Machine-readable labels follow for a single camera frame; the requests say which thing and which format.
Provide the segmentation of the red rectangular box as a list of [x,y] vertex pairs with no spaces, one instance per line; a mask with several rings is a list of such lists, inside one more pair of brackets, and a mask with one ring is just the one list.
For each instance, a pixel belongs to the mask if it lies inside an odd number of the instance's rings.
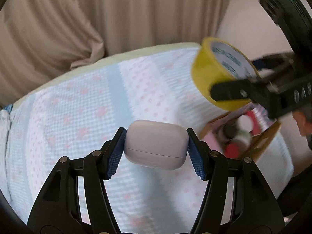
[[250,131],[252,136],[260,135],[262,133],[262,130],[261,130],[258,120],[256,119],[254,112],[251,110],[248,110],[245,114],[250,118],[251,123],[252,123],[252,129]]

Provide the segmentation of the white lid green jar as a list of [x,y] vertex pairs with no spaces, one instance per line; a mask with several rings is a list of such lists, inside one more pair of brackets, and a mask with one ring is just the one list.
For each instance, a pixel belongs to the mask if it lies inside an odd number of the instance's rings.
[[252,129],[252,123],[251,123],[250,118],[247,115],[241,115],[236,120],[236,127],[239,130],[242,130],[242,131],[249,133]]

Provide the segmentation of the red lidded jar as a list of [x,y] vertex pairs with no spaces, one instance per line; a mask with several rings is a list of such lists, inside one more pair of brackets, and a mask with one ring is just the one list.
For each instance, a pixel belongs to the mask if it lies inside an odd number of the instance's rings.
[[237,159],[240,155],[240,147],[236,143],[229,143],[224,149],[224,155],[228,159]]

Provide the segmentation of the white earbuds case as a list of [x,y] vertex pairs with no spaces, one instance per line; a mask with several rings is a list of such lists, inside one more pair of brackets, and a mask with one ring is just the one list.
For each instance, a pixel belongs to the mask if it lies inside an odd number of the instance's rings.
[[126,131],[124,154],[133,164],[172,171],[185,163],[188,142],[179,125],[137,120]]

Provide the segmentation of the pink cardboard box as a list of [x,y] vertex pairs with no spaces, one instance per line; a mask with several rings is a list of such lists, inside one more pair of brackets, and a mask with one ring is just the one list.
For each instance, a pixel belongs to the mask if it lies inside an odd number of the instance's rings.
[[280,127],[280,121],[269,119],[262,106],[249,103],[209,121],[199,133],[199,138],[211,150],[219,151],[229,159],[238,160],[248,156],[256,161]]

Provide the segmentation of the black lidded round jar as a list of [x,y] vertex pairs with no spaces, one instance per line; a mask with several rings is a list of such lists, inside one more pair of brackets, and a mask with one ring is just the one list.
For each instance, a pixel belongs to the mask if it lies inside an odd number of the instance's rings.
[[225,143],[231,141],[234,137],[236,137],[238,133],[238,128],[236,124],[225,124],[218,130],[218,139]]

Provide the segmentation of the yellow tape roll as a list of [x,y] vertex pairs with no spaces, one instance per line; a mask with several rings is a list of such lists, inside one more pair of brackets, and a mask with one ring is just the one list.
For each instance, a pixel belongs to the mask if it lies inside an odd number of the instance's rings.
[[214,106],[228,112],[249,104],[250,99],[215,101],[210,96],[212,86],[258,75],[252,62],[240,50],[215,37],[203,39],[191,67],[191,77],[199,92]]

